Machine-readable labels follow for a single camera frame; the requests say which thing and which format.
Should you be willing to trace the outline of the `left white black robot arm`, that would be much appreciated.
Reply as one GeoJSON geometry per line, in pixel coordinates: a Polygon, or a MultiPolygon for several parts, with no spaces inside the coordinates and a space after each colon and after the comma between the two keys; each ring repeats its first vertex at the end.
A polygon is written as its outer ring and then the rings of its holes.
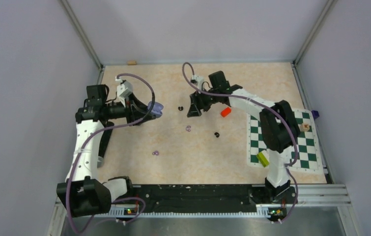
{"type": "Polygon", "coordinates": [[[129,177],[114,177],[105,182],[97,179],[113,131],[112,120],[125,118],[129,125],[140,125],[160,118],[163,105],[142,103],[128,82],[117,90],[121,92],[120,101],[114,102],[108,100],[107,85],[88,86],[87,99],[75,114],[77,139],[73,163],[65,182],[57,185],[57,196],[72,217],[108,213],[116,199],[129,203],[134,198],[129,177]]]}

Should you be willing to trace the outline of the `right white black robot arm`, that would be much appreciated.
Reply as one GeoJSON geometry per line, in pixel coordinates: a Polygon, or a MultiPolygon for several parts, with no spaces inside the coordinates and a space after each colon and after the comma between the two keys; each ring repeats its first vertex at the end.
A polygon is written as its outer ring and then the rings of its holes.
{"type": "Polygon", "coordinates": [[[285,100],[268,101],[249,93],[240,85],[231,85],[223,71],[210,74],[209,79],[209,90],[204,90],[205,80],[202,76],[194,74],[186,79],[196,90],[190,95],[191,105],[187,116],[199,117],[216,103],[241,109],[253,116],[260,123],[262,140],[269,156],[265,196],[272,203],[279,202],[291,183],[288,173],[289,166],[293,164],[291,154],[299,157],[297,138],[300,128],[290,104],[285,100]]]}

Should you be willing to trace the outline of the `purple grey earbud charging case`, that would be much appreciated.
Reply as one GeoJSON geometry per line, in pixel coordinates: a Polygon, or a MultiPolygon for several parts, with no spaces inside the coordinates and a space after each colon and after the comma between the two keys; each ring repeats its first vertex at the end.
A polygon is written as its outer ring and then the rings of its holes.
{"type": "Polygon", "coordinates": [[[160,118],[163,115],[164,106],[161,103],[150,101],[147,105],[147,112],[152,118],[160,118]]]}

